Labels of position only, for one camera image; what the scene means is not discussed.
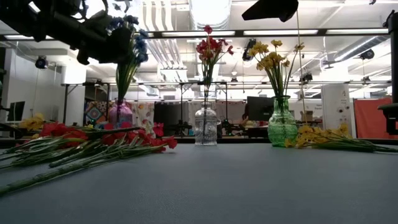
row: ceiling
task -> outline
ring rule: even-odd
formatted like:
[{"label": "ceiling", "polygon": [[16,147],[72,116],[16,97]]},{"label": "ceiling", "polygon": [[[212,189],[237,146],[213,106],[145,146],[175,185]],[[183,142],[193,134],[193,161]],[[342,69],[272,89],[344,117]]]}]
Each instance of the ceiling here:
[{"label": "ceiling", "polygon": [[[100,0],[91,0],[90,2],[98,2]],[[152,21],[155,24],[155,1],[152,2]],[[369,5],[368,0],[347,0],[347,1],[299,1],[298,23],[296,15],[291,20],[283,23],[278,19],[261,19],[256,21],[244,21],[241,14],[256,1],[232,0],[231,12],[229,16],[227,29],[230,30],[250,30],[250,29],[320,29],[320,28],[369,28],[382,27],[382,23],[386,20],[392,9],[398,10],[398,1],[382,1],[378,0],[376,4]],[[175,30],[191,30],[192,23],[190,20],[190,12],[186,10],[188,1],[172,1],[172,25]],[[15,31],[0,21],[0,34],[13,34]],[[305,48],[302,51],[303,57],[301,65],[305,65],[309,61],[319,56],[321,53],[338,52],[362,37],[358,36],[333,36],[333,37],[301,37],[300,41],[304,42]],[[257,41],[269,43],[272,39],[280,39],[284,44],[278,49],[280,54],[284,54],[292,60],[291,51],[299,42],[298,37],[281,37],[267,38],[260,37]],[[197,55],[195,53],[195,44],[187,43],[188,39],[177,39],[178,50],[182,56],[183,65],[187,67],[188,79],[193,79],[198,75],[197,71]],[[231,45],[234,46],[235,54],[225,55],[221,61],[218,80],[231,79],[231,72],[237,73],[238,81],[259,82],[266,81],[267,77],[264,72],[256,70],[256,63],[244,63],[242,60],[242,52],[245,48],[249,37],[232,38]],[[35,50],[48,50],[47,57],[51,62],[60,64],[76,63],[75,57],[77,51],[69,50],[66,44],[59,41],[44,41],[36,43],[34,41],[11,42],[11,46],[18,44],[24,54],[35,57]],[[372,60],[363,61],[360,59],[349,59],[342,63],[334,64],[332,71],[322,70],[319,66],[303,72],[311,72],[314,80],[356,80],[360,81],[364,74],[377,73],[377,71],[385,71],[391,67],[391,56],[389,40],[381,43],[373,48],[375,57]],[[340,73],[340,67],[344,67],[343,74]],[[88,77],[101,78],[107,82],[114,82],[116,66],[113,64],[98,64],[94,60],[88,66]],[[300,68],[300,60],[296,59],[293,71]],[[158,62],[153,55],[149,55],[149,61],[143,63],[139,69],[140,77],[146,82],[160,82],[158,75]],[[295,81],[299,80],[300,72],[295,73]],[[390,80],[391,74],[386,73],[376,78],[377,80]]]}]

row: gray table surface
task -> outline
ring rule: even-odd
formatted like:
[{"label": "gray table surface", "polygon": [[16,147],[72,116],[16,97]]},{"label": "gray table surface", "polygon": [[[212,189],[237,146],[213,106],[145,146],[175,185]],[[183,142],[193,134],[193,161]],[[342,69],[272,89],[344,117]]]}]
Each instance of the gray table surface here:
[{"label": "gray table surface", "polygon": [[[0,198],[0,223],[398,223],[398,156],[180,144]],[[48,170],[0,170],[0,185]]]}]

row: camera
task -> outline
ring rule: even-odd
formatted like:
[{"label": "camera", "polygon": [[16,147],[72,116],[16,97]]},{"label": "camera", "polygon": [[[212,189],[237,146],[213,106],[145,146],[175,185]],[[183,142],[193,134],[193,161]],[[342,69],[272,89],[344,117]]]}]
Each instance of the camera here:
[{"label": "camera", "polygon": [[46,60],[46,56],[39,56],[35,63],[38,69],[47,69],[49,67],[49,62]]}]

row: vase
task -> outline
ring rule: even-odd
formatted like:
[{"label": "vase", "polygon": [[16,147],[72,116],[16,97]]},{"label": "vase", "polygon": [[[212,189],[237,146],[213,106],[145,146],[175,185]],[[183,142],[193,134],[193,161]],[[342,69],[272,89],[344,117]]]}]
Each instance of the vase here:
[{"label": "vase", "polygon": [[295,141],[297,136],[296,120],[289,111],[290,96],[274,98],[274,113],[269,119],[268,138],[275,147],[285,147],[285,140]]},{"label": "vase", "polygon": [[201,109],[195,113],[195,145],[217,145],[217,114],[209,102],[206,106],[202,103]]},{"label": "vase", "polygon": [[132,111],[127,106],[126,100],[119,101],[115,100],[115,104],[112,106],[109,112],[109,121],[114,127],[120,128],[121,123],[129,122],[132,124]]}]

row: computer screen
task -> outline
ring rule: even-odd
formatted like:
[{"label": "computer screen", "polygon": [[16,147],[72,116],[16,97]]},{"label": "computer screen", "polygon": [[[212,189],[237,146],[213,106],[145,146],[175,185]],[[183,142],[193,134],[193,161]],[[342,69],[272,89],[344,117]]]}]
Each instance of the computer screen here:
[{"label": "computer screen", "polygon": [[249,120],[269,121],[274,112],[274,99],[248,96]]},{"label": "computer screen", "polygon": [[10,104],[7,121],[22,121],[24,114],[25,101]]}]

